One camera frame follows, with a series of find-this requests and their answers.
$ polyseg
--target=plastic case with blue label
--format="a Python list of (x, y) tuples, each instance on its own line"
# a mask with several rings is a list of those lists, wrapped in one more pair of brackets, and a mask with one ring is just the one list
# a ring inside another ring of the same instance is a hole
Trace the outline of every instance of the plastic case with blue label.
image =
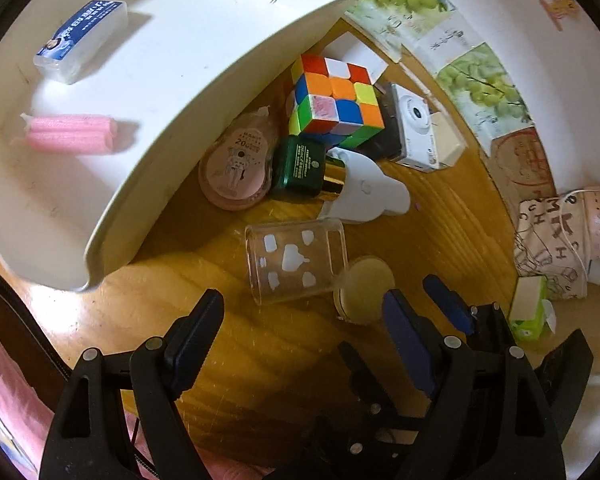
[(56, 30), (33, 63), (44, 77), (71, 85), (107, 40), (127, 25), (125, 2), (91, 0)]

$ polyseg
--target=orange drawing on wall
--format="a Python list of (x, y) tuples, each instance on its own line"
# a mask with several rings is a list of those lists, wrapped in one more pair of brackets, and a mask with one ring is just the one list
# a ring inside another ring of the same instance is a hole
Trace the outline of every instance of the orange drawing on wall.
[(555, 28), (559, 31), (562, 31), (561, 19), (569, 17), (576, 20), (580, 14), (580, 6), (575, 0), (553, 0), (551, 3), (540, 0), (540, 5), (544, 7), (549, 18), (554, 22)]

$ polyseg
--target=white string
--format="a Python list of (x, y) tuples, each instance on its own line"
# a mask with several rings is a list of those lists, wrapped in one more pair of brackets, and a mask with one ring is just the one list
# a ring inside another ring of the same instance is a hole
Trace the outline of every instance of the white string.
[[(558, 219), (560, 221), (560, 231), (564, 237), (564, 240), (567, 242), (567, 245), (571, 249), (571, 252), (576, 255), (578, 262), (582, 266), (582, 271), (584, 272), (584, 282), (582, 284), (582, 290), (580, 291), (580, 295), (586, 296), (587, 295), (587, 282), (589, 281), (589, 269), (587, 269), (587, 266), (584, 264), (584, 261), (578, 254), (578, 251), (573, 246), (573, 244), (570, 242), (569, 237), (566, 235), (566, 232), (564, 231), (564, 224), (562, 223), (562, 206), (567, 202), (567, 200), (570, 196), (575, 195), (576, 193), (600, 193), (600, 189), (576, 189), (574, 191), (570, 191), (570, 192), (566, 193), (565, 195), (563, 195), (562, 199), (558, 203)], [(589, 229), (588, 229), (588, 222), (587, 222), (586, 216), (587, 215), (586, 215), (586, 211), (585, 211), (585, 226), (587, 227), (587, 232), (588, 232)]]

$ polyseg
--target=jar lid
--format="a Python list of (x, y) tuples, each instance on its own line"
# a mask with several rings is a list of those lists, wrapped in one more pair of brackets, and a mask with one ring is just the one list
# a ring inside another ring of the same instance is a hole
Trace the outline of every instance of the jar lid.
[(382, 319), (382, 297), (395, 288), (389, 266), (375, 256), (362, 256), (349, 263), (333, 291), (340, 317), (350, 323), (366, 325)]

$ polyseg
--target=white storage bin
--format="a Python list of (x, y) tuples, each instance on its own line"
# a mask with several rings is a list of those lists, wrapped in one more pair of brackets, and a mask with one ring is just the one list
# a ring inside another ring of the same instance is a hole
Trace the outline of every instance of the white storage bin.
[[(129, 26), (66, 86), (32, 55), (90, 0), (33, 0), (0, 43), (0, 259), (87, 290), (129, 262), (206, 148), (353, 0), (124, 0)], [(23, 112), (119, 121), (109, 156), (14, 148)]]

